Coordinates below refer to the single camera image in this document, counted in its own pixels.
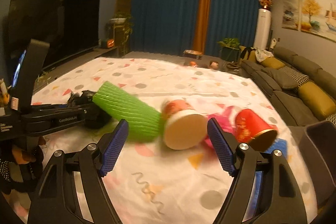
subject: paper cup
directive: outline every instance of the paper cup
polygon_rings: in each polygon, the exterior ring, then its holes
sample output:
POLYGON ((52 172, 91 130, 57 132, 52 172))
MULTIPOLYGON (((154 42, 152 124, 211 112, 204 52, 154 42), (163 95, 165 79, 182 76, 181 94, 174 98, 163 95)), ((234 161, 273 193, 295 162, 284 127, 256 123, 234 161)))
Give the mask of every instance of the paper cup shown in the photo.
POLYGON ((236 139, 248 143, 254 150, 264 152, 275 141, 278 132, 251 109, 236 116, 236 139))
POLYGON ((163 104, 162 117, 166 120, 165 144, 174 150, 191 148, 207 135, 207 119, 183 99, 167 99, 163 104))

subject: houndstooth fabric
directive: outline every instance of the houndstooth fabric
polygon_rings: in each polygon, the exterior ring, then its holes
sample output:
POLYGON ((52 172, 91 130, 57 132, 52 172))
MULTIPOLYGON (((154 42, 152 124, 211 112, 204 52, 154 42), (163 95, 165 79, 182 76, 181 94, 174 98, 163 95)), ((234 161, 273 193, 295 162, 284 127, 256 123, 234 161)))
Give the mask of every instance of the houndstooth fabric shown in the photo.
POLYGON ((11 182, 11 174, 8 167, 9 161, 0 159, 0 176, 3 176, 5 180, 11 182))
POLYGON ((303 84, 309 82, 308 75, 304 75, 298 72, 297 70, 291 69, 290 67, 284 66, 281 69, 279 69, 279 71, 282 71, 283 73, 288 75, 290 78, 295 80, 299 84, 299 86, 302 86, 303 84))
POLYGON ((326 120, 332 122, 336 126, 336 113, 329 115, 326 120))

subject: curtain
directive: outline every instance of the curtain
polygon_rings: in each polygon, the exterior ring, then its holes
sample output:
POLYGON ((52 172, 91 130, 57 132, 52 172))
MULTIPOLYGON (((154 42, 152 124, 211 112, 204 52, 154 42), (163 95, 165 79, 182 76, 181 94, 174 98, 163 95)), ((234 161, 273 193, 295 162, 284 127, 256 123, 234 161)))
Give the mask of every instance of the curtain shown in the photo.
POLYGON ((132 0, 133 51, 181 55, 191 49, 198 0, 132 0))
POLYGON ((199 0, 193 50, 204 52, 209 22, 210 0, 199 0))
POLYGON ((219 56, 218 41, 237 37, 251 47, 258 20, 258 0, 211 0, 205 54, 219 56))

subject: metal bolt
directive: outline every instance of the metal bolt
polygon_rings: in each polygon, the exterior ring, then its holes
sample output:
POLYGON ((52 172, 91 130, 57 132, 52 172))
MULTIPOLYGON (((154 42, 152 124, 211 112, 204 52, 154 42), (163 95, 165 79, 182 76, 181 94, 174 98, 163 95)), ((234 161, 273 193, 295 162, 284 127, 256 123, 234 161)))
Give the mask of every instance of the metal bolt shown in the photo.
POLYGON ((88 150, 93 151, 97 148, 97 145, 95 143, 91 143, 87 146, 88 150))
POLYGON ((280 150, 274 150, 274 155, 277 157, 280 157, 282 155, 282 152, 280 150))
POLYGON ((61 156, 62 155, 62 150, 56 150, 55 152, 54 152, 54 156, 55 157, 59 157, 59 156, 61 156))
POLYGON ((242 150, 247 150, 249 148, 249 146, 246 143, 241 143, 239 145, 239 148, 242 149, 242 150))

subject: blue curtain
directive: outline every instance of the blue curtain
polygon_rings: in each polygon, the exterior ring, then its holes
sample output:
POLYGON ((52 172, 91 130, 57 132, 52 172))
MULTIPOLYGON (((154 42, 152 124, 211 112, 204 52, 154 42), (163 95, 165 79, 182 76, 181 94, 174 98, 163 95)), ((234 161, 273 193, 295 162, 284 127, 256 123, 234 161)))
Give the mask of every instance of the blue curtain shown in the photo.
POLYGON ((258 20, 258 0, 211 0, 205 54, 219 55, 218 41, 237 37, 251 47, 258 20))
POLYGON ((132 0, 133 51, 181 55, 192 48, 198 0, 132 0))

